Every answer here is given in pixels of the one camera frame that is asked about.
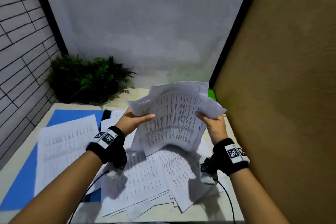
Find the white brick wall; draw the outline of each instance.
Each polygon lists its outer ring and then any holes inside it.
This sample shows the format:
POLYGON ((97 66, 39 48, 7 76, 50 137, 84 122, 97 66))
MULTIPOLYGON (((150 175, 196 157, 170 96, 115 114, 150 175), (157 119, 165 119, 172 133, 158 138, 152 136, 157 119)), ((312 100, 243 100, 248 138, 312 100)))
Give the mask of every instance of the white brick wall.
POLYGON ((56 101, 45 80, 58 55, 39 0, 0 0, 0 169, 56 101))

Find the stack of papers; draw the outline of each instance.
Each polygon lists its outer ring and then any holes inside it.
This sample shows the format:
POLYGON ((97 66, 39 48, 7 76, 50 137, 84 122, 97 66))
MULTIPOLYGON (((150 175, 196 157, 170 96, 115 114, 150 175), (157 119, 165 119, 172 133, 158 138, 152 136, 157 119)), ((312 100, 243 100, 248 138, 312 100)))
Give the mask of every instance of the stack of papers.
MULTIPOLYGON (((152 86, 148 96, 129 102, 133 114, 156 117, 126 137, 128 161, 122 172, 110 163, 98 171, 95 179, 110 172, 87 193, 101 188, 102 216, 126 211, 132 221, 155 205, 169 203, 183 213, 201 197, 223 191, 200 181, 200 157, 212 153, 202 138, 206 126, 195 111, 211 118, 226 111, 207 97, 207 91, 205 82, 178 82, 152 86)), ((101 122, 101 130, 115 125, 124 112, 112 111, 111 118, 101 122)), ((83 154, 97 133, 94 115, 41 129, 35 195, 83 154)), ((218 179, 226 186, 224 175, 218 179)))

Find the person's left arm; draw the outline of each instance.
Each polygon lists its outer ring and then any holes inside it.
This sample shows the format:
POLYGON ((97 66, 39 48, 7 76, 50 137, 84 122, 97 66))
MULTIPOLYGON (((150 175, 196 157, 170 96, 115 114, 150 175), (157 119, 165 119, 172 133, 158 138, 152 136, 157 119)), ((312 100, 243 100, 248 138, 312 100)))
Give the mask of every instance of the person's left arm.
MULTIPOLYGON (((128 108, 115 126, 128 135, 154 117, 153 114, 135 117, 128 108)), ((86 151, 30 201, 10 224, 66 223, 102 164, 95 153, 86 151)))

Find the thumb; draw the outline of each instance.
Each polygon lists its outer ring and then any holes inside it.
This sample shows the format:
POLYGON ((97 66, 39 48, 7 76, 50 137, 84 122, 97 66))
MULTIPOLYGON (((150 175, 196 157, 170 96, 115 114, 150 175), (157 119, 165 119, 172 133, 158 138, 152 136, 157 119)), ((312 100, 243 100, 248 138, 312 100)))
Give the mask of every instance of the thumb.
POLYGON ((198 119, 202 120, 208 126, 210 119, 207 116, 205 116, 204 113, 195 112, 195 115, 198 119))
POLYGON ((154 118, 155 118, 154 114, 148 114, 148 115, 144 115, 144 116, 138 117, 137 118, 137 124, 140 125, 141 123, 153 120, 154 118))

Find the hand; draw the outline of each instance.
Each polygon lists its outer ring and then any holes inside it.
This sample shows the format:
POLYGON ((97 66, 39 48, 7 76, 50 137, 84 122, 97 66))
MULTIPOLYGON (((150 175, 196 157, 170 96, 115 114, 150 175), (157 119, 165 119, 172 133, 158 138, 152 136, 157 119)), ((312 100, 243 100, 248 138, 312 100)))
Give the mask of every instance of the hand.
POLYGON ((121 131, 127 136, 132 133, 141 123, 150 121, 154 118, 155 115, 153 114, 148 114, 140 117, 135 116, 131 112, 131 108, 128 107, 124 115, 120 118, 115 126, 121 129, 121 131))
POLYGON ((228 138, 223 115, 218 116, 218 118, 215 120, 209 119, 201 112, 195 112, 195 115, 207 125, 207 129, 213 145, 228 138))

